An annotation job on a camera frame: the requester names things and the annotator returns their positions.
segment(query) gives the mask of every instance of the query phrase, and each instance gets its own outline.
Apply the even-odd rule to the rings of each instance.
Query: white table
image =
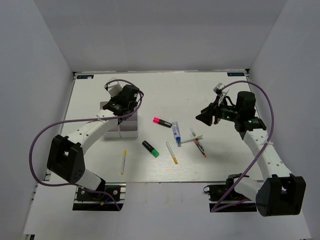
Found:
[[[85,155],[85,166],[107,182],[213,182],[224,181],[230,174],[243,172],[253,155],[234,128],[232,122],[220,121],[207,126],[195,119],[200,111],[213,102],[213,88],[246,77],[228,77],[226,72],[153,72],[95,74],[93,79],[75,80],[66,119],[94,118],[100,102],[110,99],[104,84],[111,78],[131,81],[144,92],[138,111],[138,138],[100,138]],[[249,91],[244,83],[229,88],[235,103],[239,91]],[[181,138],[190,136],[189,128],[203,134],[204,158],[193,142],[177,147],[172,129],[153,123],[158,117],[177,121]],[[68,123],[63,135],[72,133],[84,123]],[[143,146],[146,140],[159,153],[154,158]],[[178,160],[175,165],[167,149],[169,142]],[[123,150],[127,150],[124,175],[120,174]],[[249,172],[254,180],[262,180],[258,166]],[[55,174],[53,180],[60,179]]]
[[[85,155],[85,164],[108,182],[127,182],[122,210],[72,211],[75,186],[38,186],[24,234],[35,235],[34,240],[310,238],[302,213],[278,217],[262,217],[257,212],[210,213],[203,187],[242,172],[253,156],[232,123],[221,121],[209,127],[195,120],[195,116],[215,99],[213,88],[217,83],[227,84],[244,77],[227,77],[225,72],[95,74],[93,79],[76,80],[66,119],[95,116],[99,102],[109,99],[103,86],[111,78],[132,81],[145,93],[138,114],[139,137],[102,138]],[[235,101],[237,92],[248,90],[246,84],[236,84],[229,95]],[[153,123],[153,117],[178,121],[183,139],[189,136],[190,127],[204,134],[201,142],[208,157],[204,158],[192,142],[176,147],[172,130]],[[81,123],[66,124],[63,134],[80,126]],[[144,149],[143,140],[160,152],[158,158]],[[174,165],[166,141],[170,142],[178,165]],[[123,149],[127,149],[127,160],[125,174],[121,175]],[[257,166],[249,175],[262,179]],[[60,182],[62,179],[52,174],[50,183]]]

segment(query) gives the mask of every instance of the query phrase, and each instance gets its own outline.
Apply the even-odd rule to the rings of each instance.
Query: black bracket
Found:
[[[278,177],[272,175],[266,179],[255,197],[256,206],[262,216],[298,215],[306,190],[302,176]]]

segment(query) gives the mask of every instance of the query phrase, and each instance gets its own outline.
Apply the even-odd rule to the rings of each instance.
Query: red marker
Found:
[[[161,119],[159,119],[159,118],[157,118],[157,117],[155,117],[155,118],[153,119],[153,122],[154,122],[155,124],[159,124],[159,125],[165,126],[165,127],[167,127],[167,128],[171,128],[171,126],[172,126],[172,124],[171,124],[170,122],[167,122],[167,121],[165,121],[165,120],[161,120]]]

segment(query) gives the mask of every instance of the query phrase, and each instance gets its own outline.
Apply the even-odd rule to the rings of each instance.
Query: clear pen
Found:
[[[178,147],[181,147],[181,136],[180,136],[178,122],[174,121],[172,123],[172,131],[173,131],[173,136],[175,138],[176,144],[178,145]]]

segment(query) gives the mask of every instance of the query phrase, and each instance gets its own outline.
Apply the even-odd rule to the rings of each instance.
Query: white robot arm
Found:
[[[53,138],[47,168],[69,182],[93,191],[104,191],[105,180],[85,167],[84,154],[103,134],[114,129],[137,106],[137,96],[141,92],[133,85],[123,88],[118,83],[105,86],[111,99],[102,107],[97,121],[87,122],[75,132]]]
[[[263,121],[255,117],[255,95],[252,92],[241,91],[237,95],[236,104],[233,104],[231,99],[220,90],[221,85],[221,83],[218,84],[214,89],[217,93],[215,101],[195,118],[208,126],[212,123],[218,124],[220,119],[234,122],[236,131],[256,157],[267,142],[268,133]],[[234,187],[234,191],[255,202],[262,216],[299,214],[306,189],[303,177],[293,175],[281,161],[271,142],[267,143],[257,163],[262,173],[263,183],[244,177]],[[226,192],[230,191],[228,189],[234,184],[234,179],[239,176],[240,174],[229,176],[226,180]]]

